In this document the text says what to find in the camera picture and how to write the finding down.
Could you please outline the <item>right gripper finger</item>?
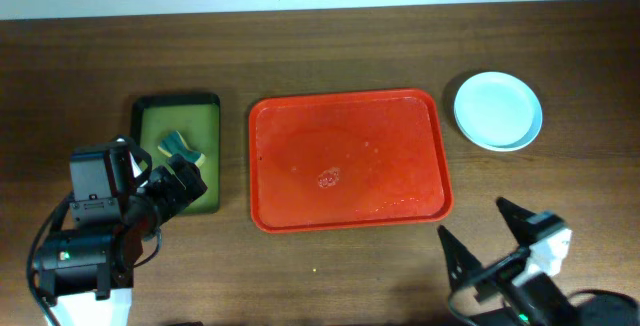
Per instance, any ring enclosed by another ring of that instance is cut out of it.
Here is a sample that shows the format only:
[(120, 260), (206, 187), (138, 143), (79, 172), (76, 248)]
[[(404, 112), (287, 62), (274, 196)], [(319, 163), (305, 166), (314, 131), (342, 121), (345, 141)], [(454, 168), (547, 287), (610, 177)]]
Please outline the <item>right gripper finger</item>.
[(481, 262), (445, 226), (439, 226), (437, 232), (444, 251), (451, 290), (459, 291), (463, 287), (481, 289)]
[(524, 209), (504, 197), (496, 200), (499, 212), (511, 231), (512, 235), (519, 244), (532, 244), (535, 242), (536, 231), (529, 219), (535, 216), (535, 213)]

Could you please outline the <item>green and yellow sponge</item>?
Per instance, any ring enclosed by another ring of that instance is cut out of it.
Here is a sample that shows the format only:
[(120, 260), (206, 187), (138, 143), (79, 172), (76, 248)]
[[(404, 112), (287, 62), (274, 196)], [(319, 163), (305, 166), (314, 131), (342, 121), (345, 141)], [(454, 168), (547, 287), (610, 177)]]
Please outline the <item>green and yellow sponge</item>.
[(191, 149), (181, 133), (176, 130), (171, 131), (164, 137), (157, 146), (157, 149), (167, 158), (180, 155), (198, 168), (206, 161), (206, 156), (200, 151)]

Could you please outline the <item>light blue plate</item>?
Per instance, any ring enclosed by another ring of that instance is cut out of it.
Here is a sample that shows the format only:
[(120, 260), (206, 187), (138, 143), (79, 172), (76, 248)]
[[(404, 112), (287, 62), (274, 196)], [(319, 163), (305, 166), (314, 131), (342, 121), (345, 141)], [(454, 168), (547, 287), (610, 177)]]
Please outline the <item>light blue plate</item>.
[(462, 134), (475, 145), (513, 152), (530, 145), (543, 121), (541, 102), (522, 80), (503, 72), (481, 72), (458, 88), (453, 113)]

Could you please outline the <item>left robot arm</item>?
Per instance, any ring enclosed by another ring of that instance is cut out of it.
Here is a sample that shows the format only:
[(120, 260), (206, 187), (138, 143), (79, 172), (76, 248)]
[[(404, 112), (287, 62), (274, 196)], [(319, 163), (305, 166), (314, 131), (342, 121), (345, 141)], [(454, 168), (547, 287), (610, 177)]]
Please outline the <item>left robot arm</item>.
[(26, 261), (28, 288), (50, 325), (125, 325), (143, 244), (205, 194), (182, 154), (165, 165), (129, 137), (77, 148), (71, 192), (40, 226)]

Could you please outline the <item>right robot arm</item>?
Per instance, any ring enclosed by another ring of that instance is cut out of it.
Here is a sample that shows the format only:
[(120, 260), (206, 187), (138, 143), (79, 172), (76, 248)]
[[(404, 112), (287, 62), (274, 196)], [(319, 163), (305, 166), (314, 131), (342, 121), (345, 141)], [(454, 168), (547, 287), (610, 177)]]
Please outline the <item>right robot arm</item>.
[[(500, 197), (496, 206), (517, 247), (484, 267), (446, 227), (438, 228), (451, 292), (449, 312), (464, 325), (629, 325), (639, 326), (639, 302), (622, 293), (585, 289), (564, 294), (552, 277), (569, 252), (572, 230), (553, 212), (534, 213)], [(465, 315), (453, 299), (473, 288), (483, 303), (502, 298), (498, 309)]]

